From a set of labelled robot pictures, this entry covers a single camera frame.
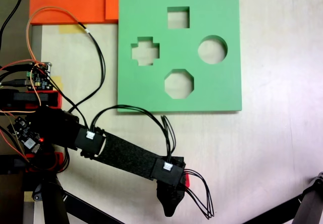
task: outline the square hole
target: square hole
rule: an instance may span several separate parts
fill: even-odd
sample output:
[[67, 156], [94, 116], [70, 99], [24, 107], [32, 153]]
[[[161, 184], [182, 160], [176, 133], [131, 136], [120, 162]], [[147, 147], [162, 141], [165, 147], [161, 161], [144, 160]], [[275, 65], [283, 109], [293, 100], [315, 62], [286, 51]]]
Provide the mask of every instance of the square hole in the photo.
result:
[[168, 7], [168, 29], [190, 28], [189, 7]]

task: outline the red wire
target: red wire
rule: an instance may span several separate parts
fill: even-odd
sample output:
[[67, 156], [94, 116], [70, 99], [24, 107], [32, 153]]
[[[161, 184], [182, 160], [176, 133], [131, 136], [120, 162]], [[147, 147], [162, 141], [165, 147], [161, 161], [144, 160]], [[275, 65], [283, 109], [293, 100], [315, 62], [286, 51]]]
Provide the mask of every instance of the red wire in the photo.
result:
[[5, 142], [13, 149], [15, 150], [17, 153], [19, 153], [27, 162], [28, 162], [28, 159], [21, 153], [19, 152], [17, 149], [15, 149], [9, 142], [8, 140], [5, 138], [4, 134], [2, 133], [2, 131], [0, 130], [0, 134], [2, 135], [3, 139], [5, 140]]

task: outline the circular hole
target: circular hole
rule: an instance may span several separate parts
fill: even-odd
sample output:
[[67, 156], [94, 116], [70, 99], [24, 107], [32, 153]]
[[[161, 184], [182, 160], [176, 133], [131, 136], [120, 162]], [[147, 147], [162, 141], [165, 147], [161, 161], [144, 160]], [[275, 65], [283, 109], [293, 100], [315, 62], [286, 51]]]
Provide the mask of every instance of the circular hole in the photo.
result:
[[207, 64], [222, 62], [228, 53], [226, 42], [219, 36], [207, 36], [198, 47], [198, 55]]

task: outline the octagonal hole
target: octagonal hole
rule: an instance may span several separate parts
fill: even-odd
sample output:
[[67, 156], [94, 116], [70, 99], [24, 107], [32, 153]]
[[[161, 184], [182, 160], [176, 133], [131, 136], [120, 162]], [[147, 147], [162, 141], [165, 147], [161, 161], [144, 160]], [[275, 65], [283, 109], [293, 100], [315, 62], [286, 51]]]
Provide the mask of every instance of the octagonal hole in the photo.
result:
[[221, 37], [211, 35], [202, 40], [197, 51], [200, 58], [207, 64], [217, 64], [226, 58], [228, 46]]
[[185, 99], [194, 90], [194, 78], [185, 69], [174, 69], [165, 77], [165, 92], [173, 99]]

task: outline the black wire bundle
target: black wire bundle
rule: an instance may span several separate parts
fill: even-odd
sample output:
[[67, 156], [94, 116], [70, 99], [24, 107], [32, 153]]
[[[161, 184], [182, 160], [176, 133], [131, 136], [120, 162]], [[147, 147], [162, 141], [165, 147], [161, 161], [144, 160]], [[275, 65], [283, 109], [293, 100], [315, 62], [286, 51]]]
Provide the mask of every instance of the black wire bundle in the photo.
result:
[[200, 201], [200, 199], [194, 194], [194, 192], [190, 189], [185, 187], [186, 193], [191, 196], [195, 204], [198, 206], [198, 208], [201, 210], [203, 215], [206, 217], [206, 219], [210, 219], [214, 217], [214, 209], [213, 209], [213, 202], [212, 202], [212, 197], [210, 193], [210, 189], [208, 188], [208, 185], [205, 181], [205, 179], [202, 177], [201, 174], [199, 174], [195, 170], [190, 170], [190, 169], [184, 169], [184, 173], [198, 177], [201, 179], [204, 183], [205, 190], [206, 190], [206, 206]]
[[32, 69], [31, 64], [22, 64], [22, 65], [14, 65], [14, 66], [9, 66], [4, 69], [4, 71], [7, 71], [3, 74], [0, 75], [0, 82], [3, 81], [7, 76], [17, 73], [17, 72], [25, 72], [25, 71], [30, 71]]
[[16, 10], [18, 9], [19, 5], [20, 5], [21, 0], [17, 1], [16, 6], [14, 7], [14, 9], [11, 11], [10, 15], [7, 17], [7, 19], [5, 20], [5, 22], [3, 23], [3, 25], [1, 26], [0, 29], [0, 50], [1, 50], [1, 44], [2, 44], [2, 34], [5, 30], [6, 25], [8, 24], [8, 22], [10, 21], [11, 17], [14, 15], [14, 13], [16, 12]]
[[64, 161], [63, 161], [63, 168], [61, 170], [59, 170], [57, 173], [61, 173], [64, 172], [68, 166], [70, 165], [70, 154], [69, 151], [67, 149], [67, 147], [65, 147], [65, 157], [64, 157]]
[[[161, 121], [163, 123], [163, 124], [161, 124], [159, 122], [159, 120], [157, 120], [157, 118], [152, 113], [150, 113], [149, 111], [147, 111], [143, 108], [131, 106], [131, 105], [125, 105], [125, 104], [118, 104], [118, 105], [111, 106], [109, 108], [101, 110], [92, 120], [92, 123], [90, 125], [91, 131], [94, 132], [94, 128], [95, 128], [95, 124], [96, 124], [97, 120], [104, 112], [106, 112], [109, 109], [130, 109], [130, 110], [135, 110], [135, 111], [144, 113], [147, 116], [149, 116], [160, 127], [160, 129], [162, 130], [162, 132], [165, 136], [166, 147], [167, 147], [167, 162], [170, 162], [171, 157], [172, 157], [172, 153], [174, 152], [174, 150], [176, 148], [176, 138], [175, 138], [173, 127], [166, 116], [161, 116]], [[171, 144], [170, 144], [170, 139], [169, 139], [169, 133], [171, 133], [171, 138], [173, 141], [173, 148], [172, 149], [171, 149]]]
[[[48, 74], [46, 74], [45, 72], [43, 72], [38, 67], [35, 67], [35, 69], [38, 70], [39, 72], [41, 72], [43, 75], [45, 75], [46, 80], [47, 81], [50, 81], [51, 84], [53, 85], [53, 87], [62, 95], [62, 97], [64, 97], [64, 99], [66, 99], [80, 113], [80, 115], [81, 115], [81, 117], [82, 117], [82, 119], [84, 121], [85, 127], [87, 129], [89, 129], [88, 124], [87, 124], [87, 121], [86, 121], [86, 118], [83, 115], [83, 113], [78, 109], [77, 105], [74, 102], [72, 102], [67, 96], [65, 96], [63, 94], [63, 92], [60, 90], [60, 88], [57, 86], [57, 84], [53, 81], [53, 79]], [[64, 161], [63, 161], [63, 169], [62, 170], [59, 170], [57, 173], [62, 173], [63, 171], [65, 171], [68, 168], [69, 164], [70, 164], [70, 154], [68, 152], [68, 149], [65, 148], [65, 157], [64, 157]]]
[[[87, 28], [81, 23], [79, 22], [79, 25], [81, 27], [83, 27], [84, 30], [86, 30]], [[93, 41], [94, 43], [94, 46], [97, 50], [97, 53], [99, 55], [99, 59], [100, 59], [100, 68], [101, 68], [101, 81], [100, 81], [100, 85], [92, 92], [90, 93], [87, 97], [85, 97], [83, 100], [81, 100], [80, 102], [78, 102], [76, 105], [74, 105], [72, 108], [70, 108], [68, 110], [68, 113], [72, 113], [72, 111], [77, 107], [79, 106], [80, 104], [82, 104], [83, 102], [87, 101], [89, 98], [91, 98], [93, 95], [95, 95], [99, 89], [102, 87], [103, 83], [104, 83], [104, 80], [105, 80], [105, 60], [104, 60], [104, 57], [103, 57], [103, 54], [102, 54], [102, 51], [99, 47], [99, 45], [97, 44], [96, 40], [94, 39], [94, 37], [91, 35], [91, 33], [88, 33], [91, 40]]]
[[82, 119], [84, 121], [85, 127], [87, 129], [89, 129], [87, 121], [86, 121], [83, 113], [78, 109], [77, 105], [74, 102], [72, 102], [66, 95], [63, 94], [63, 92], [60, 90], [60, 88], [57, 86], [57, 84], [54, 82], [54, 80], [48, 74], [46, 74], [44, 71], [42, 71], [41, 69], [39, 69], [36, 66], [33, 68], [33, 70], [37, 70], [40, 73], [42, 73], [44, 75], [44, 79], [46, 81], [50, 82], [53, 85], [54, 89], [56, 89], [62, 95], [62, 97], [68, 101], [68, 103], [70, 103], [73, 107], [75, 107], [75, 109], [80, 113], [80, 115], [81, 115], [81, 117], [82, 117]]

